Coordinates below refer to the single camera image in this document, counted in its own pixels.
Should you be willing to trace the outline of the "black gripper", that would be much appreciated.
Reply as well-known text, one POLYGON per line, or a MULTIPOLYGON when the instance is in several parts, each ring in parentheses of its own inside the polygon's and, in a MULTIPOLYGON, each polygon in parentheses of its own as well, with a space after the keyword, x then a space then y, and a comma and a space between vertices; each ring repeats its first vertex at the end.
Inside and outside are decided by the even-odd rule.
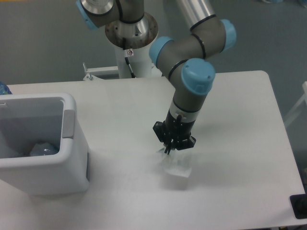
POLYGON ((196 139, 190 136, 193 122, 183 122, 182 118, 174 118, 168 111, 164 122, 157 121, 153 130, 160 142, 163 142, 164 153, 169 155, 171 150, 185 150, 193 148, 196 139))

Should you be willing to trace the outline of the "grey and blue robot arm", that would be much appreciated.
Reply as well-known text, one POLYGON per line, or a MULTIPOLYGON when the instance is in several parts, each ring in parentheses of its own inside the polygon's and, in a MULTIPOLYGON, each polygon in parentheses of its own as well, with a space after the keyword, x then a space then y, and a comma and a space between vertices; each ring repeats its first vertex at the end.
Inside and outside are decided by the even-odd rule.
POLYGON ((89 29, 105 28, 121 78, 147 77, 155 66, 174 86, 165 121, 153 126, 166 154, 195 145, 191 130, 215 78, 207 58, 236 43, 233 24, 218 19, 208 0, 179 0, 177 4, 190 30, 180 41, 158 36, 157 22, 145 12, 142 0, 76 1, 89 29))

